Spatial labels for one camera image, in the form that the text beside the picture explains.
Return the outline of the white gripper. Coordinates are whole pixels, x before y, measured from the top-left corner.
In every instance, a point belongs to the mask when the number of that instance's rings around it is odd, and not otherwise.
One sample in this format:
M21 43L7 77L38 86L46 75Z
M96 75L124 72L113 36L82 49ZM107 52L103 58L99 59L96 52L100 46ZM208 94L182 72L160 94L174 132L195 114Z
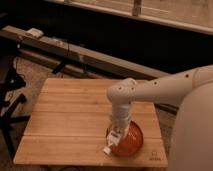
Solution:
M109 114L108 130L115 131L122 134L123 137L127 136L129 125L131 122L131 112L127 108L113 108Z

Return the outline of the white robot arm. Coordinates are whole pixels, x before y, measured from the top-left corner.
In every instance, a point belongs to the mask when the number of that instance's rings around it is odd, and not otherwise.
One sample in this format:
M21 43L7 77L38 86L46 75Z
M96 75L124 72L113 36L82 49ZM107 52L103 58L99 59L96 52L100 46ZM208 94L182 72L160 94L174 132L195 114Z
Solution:
M124 137L135 101L179 108L167 171L213 171L213 65L138 83L124 79L107 89L112 130Z

